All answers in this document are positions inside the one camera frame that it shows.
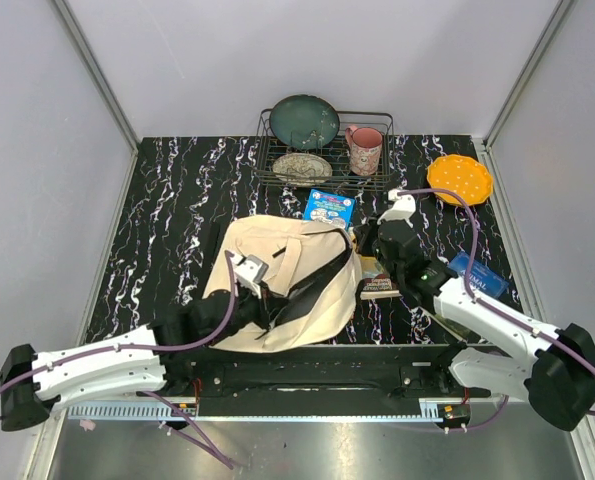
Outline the yellow cover paperback book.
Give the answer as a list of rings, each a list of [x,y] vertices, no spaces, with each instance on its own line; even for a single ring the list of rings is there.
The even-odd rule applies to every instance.
[[[353,241],[353,246],[359,255],[362,269],[363,287],[360,298],[362,300],[377,300],[400,297],[401,294],[396,283],[390,278],[381,263],[374,256],[361,253],[356,241]]]

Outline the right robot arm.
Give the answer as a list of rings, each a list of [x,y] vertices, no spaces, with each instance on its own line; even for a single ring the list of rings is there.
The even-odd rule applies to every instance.
[[[403,220],[372,220],[351,237],[359,254],[376,258],[407,306],[452,320],[499,348],[497,354],[459,348],[431,371],[437,393],[449,397],[466,387],[514,397],[563,431],[590,414],[595,343],[587,330],[543,323],[473,289],[464,275],[427,256]]]

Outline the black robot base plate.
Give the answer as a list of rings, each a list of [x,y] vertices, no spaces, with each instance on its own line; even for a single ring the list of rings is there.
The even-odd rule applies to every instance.
[[[448,372],[454,345],[316,345],[272,354],[169,355],[159,395],[196,398],[201,418],[279,421],[421,415],[423,399],[487,398]]]

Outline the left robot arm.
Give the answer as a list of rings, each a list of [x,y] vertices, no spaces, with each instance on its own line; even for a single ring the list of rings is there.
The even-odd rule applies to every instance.
[[[16,432],[52,413],[99,397],[158,392],[185,394],[193,372],[182,365],[196,349],[230,339],[245,327],[268,330],[274,299],[266,285],[216,290],[163,321],[73,349],[12,348],[0,369],[0,428]]]

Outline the cream canvas student bag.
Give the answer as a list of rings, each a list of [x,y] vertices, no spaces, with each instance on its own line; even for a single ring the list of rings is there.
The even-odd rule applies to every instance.
[[[230,289],[225,253],[253,256],[268,269],[270,324],[262,321],[258,298],[253,312],[237,313],[242,326],[214,348],[243,353],[276,353],[329,340],[341,333],[356,309],[361,264],[350,234],[316,222],[255,215],[226,229],[203,296]]]

